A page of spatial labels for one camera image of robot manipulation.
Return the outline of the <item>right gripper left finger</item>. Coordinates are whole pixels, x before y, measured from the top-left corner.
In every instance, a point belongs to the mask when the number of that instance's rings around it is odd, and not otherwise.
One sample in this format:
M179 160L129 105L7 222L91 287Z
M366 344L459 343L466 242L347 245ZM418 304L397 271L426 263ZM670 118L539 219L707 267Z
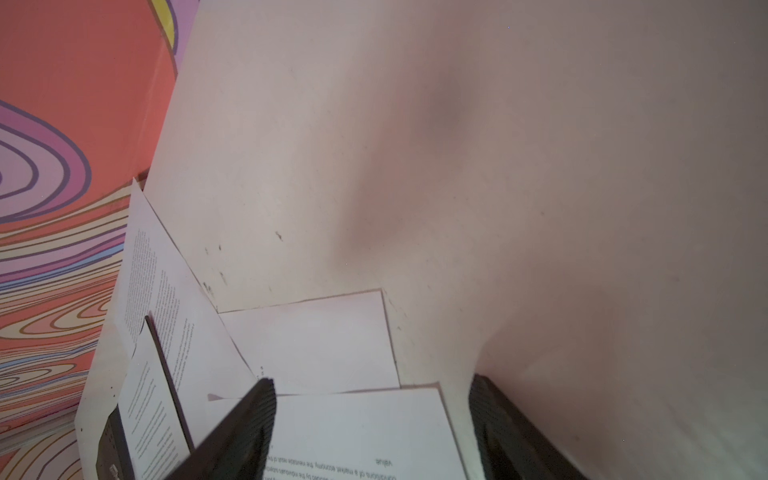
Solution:
M276 413L274 382L262 378L168 477L261 480Z

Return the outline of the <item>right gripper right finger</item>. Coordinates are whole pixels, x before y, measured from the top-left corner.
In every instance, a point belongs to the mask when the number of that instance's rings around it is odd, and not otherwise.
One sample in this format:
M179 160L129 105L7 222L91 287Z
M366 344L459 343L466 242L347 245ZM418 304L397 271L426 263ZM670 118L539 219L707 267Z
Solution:
M488 377L473 376L468 403L487 479L586 479Z

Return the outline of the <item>orange black file folder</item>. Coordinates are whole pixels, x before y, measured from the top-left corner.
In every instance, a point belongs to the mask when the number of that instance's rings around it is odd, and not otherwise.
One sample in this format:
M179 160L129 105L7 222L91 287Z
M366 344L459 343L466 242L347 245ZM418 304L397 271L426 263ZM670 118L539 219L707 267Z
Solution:
M176 392L176 388L174 386L174 382L171 377L171 373L167 365L165 355L162 350L159 334L158 334L154 319L150 314L144 317L139 334L144 325L150 326L154 339L157 342L158 349L161 351L161 354L163 356L163 360L162 360L163 368L167 375L168 380L171 382L171 388L173 390L173 398L177 405L179 418L181 420L183 431L186 436L187 442L189 444L190 454L191 454L194 449L194 446L191 439L191 435L189 433L189 428L184 418L180 400L178 398L178 394ZM120 412L118 408L118 401L115 409L107 417L107 421L105 423L101 438L99 440L97 460L96 460L96 471L97 471L97 477L99 479L136 479L133 477L133 470L132 470L129 455L128 455L127 442L125 439L125 434L123 431Z

